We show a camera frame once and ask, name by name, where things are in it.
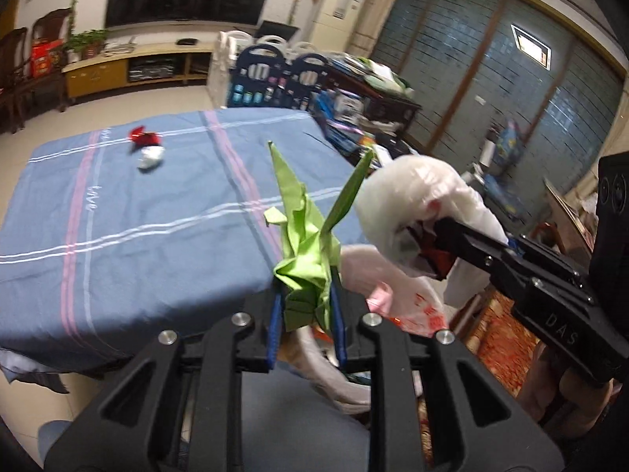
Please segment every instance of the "green plant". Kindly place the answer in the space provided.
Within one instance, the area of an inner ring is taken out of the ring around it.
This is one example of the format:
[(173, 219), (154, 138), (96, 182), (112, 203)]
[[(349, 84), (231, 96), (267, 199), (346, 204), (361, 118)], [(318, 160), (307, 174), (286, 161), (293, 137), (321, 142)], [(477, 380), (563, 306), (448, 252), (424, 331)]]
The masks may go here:
[(92, 44), (105, 42), (108, 31), (106, 30), (89, 30), (80, 34), (73, 34), (64, 44), (66, 50), (74, 50), (81, 53), (85, 48)]

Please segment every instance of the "window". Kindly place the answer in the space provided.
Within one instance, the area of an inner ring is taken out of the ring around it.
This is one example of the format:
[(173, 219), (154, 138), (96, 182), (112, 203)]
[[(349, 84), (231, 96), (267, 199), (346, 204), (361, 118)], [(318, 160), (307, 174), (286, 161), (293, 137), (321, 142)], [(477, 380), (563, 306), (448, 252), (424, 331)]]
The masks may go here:
[(550, 48), (517, 26), (511, 25), (511, 28), (518, 49), (550, 71)]

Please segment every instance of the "bed sheet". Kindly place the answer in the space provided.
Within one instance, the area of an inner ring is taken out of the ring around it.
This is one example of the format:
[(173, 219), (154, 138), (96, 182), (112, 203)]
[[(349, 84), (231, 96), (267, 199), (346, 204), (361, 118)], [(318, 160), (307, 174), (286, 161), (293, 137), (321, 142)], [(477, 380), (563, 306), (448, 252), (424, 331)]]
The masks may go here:
[[(149, 173), (127, 140), (139, 124), (166, 148)], [(0, 231), (5, 373), (124, 359), (164, 329), (203, 332), (265, 289), (281, 258), (263, 218), (281, 207), (269, 140), (327, 214), (351, 166), (305, 112), (164, 115), (37, 148)], [(335, 235), (365, 242), (353, 212)]]

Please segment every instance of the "potted plant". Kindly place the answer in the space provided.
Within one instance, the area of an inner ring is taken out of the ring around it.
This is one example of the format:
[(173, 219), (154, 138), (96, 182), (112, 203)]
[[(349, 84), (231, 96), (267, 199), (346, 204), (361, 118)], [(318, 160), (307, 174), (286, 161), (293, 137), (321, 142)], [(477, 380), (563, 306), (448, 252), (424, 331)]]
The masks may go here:
[(94, 58), (98, 55), (105, 45), (107, 39), (106, 30), (89, 30), (81, 32), (80, 34), (73, 34), (65, 43), (65, 49), (69, 52), (74, 52), (75, 59), (72, 59), (72, 54), (68, 55), (68, 61), (77, 61), (78, 55), (81, 59)]

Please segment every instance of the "pink stripe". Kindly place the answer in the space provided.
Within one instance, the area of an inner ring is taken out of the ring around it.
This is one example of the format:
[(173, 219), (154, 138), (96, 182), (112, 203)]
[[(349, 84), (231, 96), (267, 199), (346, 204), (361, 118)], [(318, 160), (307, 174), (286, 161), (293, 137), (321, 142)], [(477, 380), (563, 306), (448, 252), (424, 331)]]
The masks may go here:
[[(94, 131), (90, 135), (89, 145), (94, 146), (100, 136), (99, 131)], [(77, 177), (74, 186), (74, 193), (70, 203), (70, 216), (68, 218), (68, 229), (65, 235), (65, 244), (68, 245), (66, 254), (64, 255), (64, 269), (61, 282), (61, 318), (66, 333), (74, 339), (79, 345), (83, 346), (79, 340), (92, 347), (84, 339), (81, 339), (76, 321), (74, 319), (74, 275), (76, 265), (76, 254), (74, 252), (75, 244), (79, 233), (79, 225), (81, 223), (81, 212), (83, 210), (83, 195), (87, 184), (87, 177), (90, 165), (95, 154), (93, 147), (89, 148), (77, 171)]]
[[(236, 177), (238, 177), (238, 181), (245, 192), (248, 202), (255, 203), (256, 201), (259, 201), (260, 199), (262, 199), (262, 197), (260, 196), (260, 193), (258, 191), (256, 181), (254, 181), (254, 178), (251, 177), (242, 159), (238, 156), (238, 153), (232, 146), (232, 143), (227, 136), (227, 132), (224, 130), (218, 118), (216, 117), (216, 112), (206, 112), (206, 116), (212, 124), (210, 125), (210, 130), (212, 130), (212, 132), (214, 133), (216, 140), (219, 143), (219, 146), (221, 146), (223, 154), (230, 162), (232, 172)], [(253, 212), (253, 215), (257, 220), (258, 227), (260, 228), (262, 234), (266, 237), (270, 247), (276, 254), (276, 259), (280, 260), (283, 257), (283, 253), (279, 243), (279, 233), (277, 231), (274, 232), (274, 230), (270, 229), (267, 226), (263, 215), (264, 209), (260, 203), (255, 203), (254, 209), (255, 211)]]

